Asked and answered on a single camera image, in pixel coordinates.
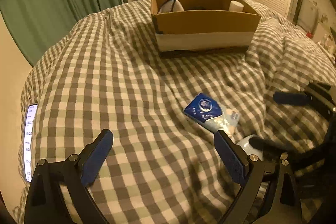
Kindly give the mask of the cardboard box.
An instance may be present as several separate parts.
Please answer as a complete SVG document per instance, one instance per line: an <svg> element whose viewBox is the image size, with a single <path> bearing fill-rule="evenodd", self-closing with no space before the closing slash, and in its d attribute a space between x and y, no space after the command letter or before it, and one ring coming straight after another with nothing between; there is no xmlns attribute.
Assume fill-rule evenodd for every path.
<svg viewBox="0 0 336 224"><path fill-rule="evenodd" d="M179 0L184 11L159 14L166 1L151 0L151 17L160 52L246 50L261 19L243 0ZM231 1L242 3L243 12L229 11Z"/></svg>

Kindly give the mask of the white earbuds case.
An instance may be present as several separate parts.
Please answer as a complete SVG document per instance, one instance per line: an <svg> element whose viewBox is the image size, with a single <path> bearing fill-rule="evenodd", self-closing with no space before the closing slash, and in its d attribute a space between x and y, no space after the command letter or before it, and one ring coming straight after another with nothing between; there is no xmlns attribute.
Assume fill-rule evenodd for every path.
<svg viewBox="0 0 336 224"><path fill-rule="evenodd" d="M257 135L250 135L242 139L237 143L244 152L250 156L250 155L256 155L258 158L263 161L264 160L264 154L263 154L263 143L262 139Z"/></svg>

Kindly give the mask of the blue tissue pack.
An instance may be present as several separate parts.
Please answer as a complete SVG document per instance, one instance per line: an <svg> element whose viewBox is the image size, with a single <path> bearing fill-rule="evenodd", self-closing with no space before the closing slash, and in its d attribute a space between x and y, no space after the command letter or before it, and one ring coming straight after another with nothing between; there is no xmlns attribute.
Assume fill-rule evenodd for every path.
<svg viewBox="0 0 336 224"><path fill-rule="evenodd" d="M184 108L183 112L212 133L223 130L232 136L238 125L240 113L236 110L213 100L203 93L199 93Z"/></svg>

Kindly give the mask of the lit smartphone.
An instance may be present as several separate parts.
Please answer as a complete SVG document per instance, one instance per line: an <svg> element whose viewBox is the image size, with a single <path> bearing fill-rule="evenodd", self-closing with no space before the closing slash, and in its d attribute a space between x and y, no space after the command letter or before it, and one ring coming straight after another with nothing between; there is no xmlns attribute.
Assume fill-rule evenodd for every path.
<svg viewBox="0 0 336 224"><path fill-rule="evenodd" d="M25 169L25 178L27 182L31 182L32 171L31 171L31 141L33 133L34 119L37 113L38 104L30 105L26 112L25 119L25 131L24 131L24 141L23 141L23 163Z"/></svg>

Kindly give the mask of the grey checkered duvet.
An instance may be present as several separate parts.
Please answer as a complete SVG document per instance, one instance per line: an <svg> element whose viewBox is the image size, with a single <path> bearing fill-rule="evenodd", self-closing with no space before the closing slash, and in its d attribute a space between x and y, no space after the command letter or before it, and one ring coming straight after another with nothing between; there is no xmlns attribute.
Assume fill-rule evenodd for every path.
<svg viewBox="0 0 336 224"><path fill-rule="evenodd" d="M325 51L283 16L261 15L248 50L164 58L150 0L91 14L50 47L26 79L21 112L38 104L32 166L79 153L101 130L114 144L90 192L110 223L217 223L234 184L213 135L183 110L204 93L240 113L232 135L251 134L308 151L328 123L309 107L278 105L276 90L310 80L335 84Z"/></svg>

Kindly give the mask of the white mesh sock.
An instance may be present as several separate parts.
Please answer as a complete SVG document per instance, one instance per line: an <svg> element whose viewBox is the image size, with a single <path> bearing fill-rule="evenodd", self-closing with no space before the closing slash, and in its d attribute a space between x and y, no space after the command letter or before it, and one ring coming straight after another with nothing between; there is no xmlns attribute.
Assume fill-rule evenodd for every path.
<svg viewBox="0 0 336 224"><path fill-rule="evenodd" d="M167 0L160 8L158 13L169 13L169 12L182 12L185 9L183 8L179 0Z"/></svg>

